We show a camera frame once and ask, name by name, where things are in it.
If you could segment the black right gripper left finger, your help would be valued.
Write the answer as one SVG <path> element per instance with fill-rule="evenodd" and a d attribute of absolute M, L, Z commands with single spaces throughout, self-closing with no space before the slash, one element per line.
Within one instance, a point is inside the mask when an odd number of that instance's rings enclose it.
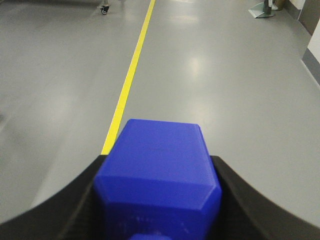
<path fill-rule="evenodd" d="M 99 155 L 66 187 L 38 206 L 0 225 L 2 240 L 101 240 L 100 204 L 93 180 Z"/>

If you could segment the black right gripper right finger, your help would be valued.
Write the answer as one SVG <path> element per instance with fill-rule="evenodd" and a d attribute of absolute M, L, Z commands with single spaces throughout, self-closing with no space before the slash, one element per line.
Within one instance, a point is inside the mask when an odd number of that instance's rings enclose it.
<path fill-rule="evenodd" d="M 319 227 L 283 209 L 241 178 L 222 158 L 211 156 L 222 189 L 213 240 L 318 240 Z"/>

